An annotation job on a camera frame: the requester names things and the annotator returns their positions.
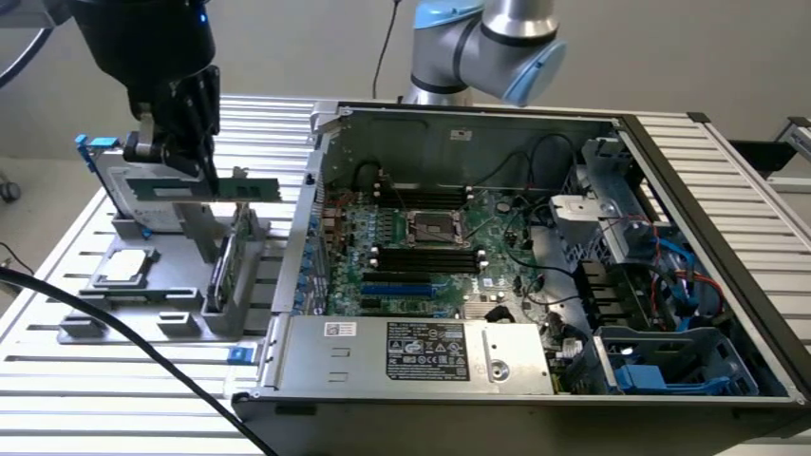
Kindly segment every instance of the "gray floor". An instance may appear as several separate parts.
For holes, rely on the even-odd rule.
[[[0,169],[23,187],[19,201],[0,202],[0,240],[36,269],[85,208],[99,183],[79,160],[0,158]],[[0,261],[7,257],[0,250]],[[0,293],[0,314],[11,304],[12,298]]]

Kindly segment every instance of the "blue pcie slot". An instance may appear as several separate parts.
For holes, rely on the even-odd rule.
[[[363,285],[360,287],[361,295],[434,297],[434,293],[431,285]]]

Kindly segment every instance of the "white wall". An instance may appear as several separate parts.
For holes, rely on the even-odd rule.
[[[415,3],[400,7],[387,98],[408,84]],[[368,97],[390,8],[388,0],[213,0],[224,92]],[[559,0],[556,10],[570,57],[539,105],[704,111],[727,136],[752,139],[786,116],[811,115],[808,0]],[[0,30],[0,62],[32,35]],[[133,126],[124,91],[71,22],[0,91],[0,155],[69,157],[77,132],[123,136]]]

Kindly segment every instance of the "power supply label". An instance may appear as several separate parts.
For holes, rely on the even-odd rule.
[[[386,374],[392,380],[470,381],[464,324],[388,325]]]

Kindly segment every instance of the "motherboard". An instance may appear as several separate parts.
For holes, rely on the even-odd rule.
[[[536,264],[528,218],[518,217],[530,207],[487,190],[331,195],[327,314],[484,318],[503,306],[516,321],[540,321],[544,310],[526,296],[543,277],[512,259]]]

